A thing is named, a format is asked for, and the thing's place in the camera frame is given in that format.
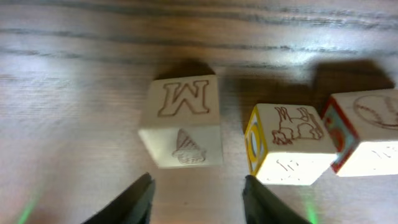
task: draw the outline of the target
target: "alphabet block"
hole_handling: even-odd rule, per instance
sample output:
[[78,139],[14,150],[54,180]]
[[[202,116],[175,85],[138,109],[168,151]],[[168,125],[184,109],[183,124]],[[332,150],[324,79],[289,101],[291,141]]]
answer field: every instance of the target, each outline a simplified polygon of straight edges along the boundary
[[151,83],[139,135],[159,167],[222,164],[220,131],[215,75]]
[[333,94],[322,117],[338,176],[398,174],[398,90]]
[[251,175],[263,184],[311,185],[336,159],[311,106],[257,104],[245,144]]

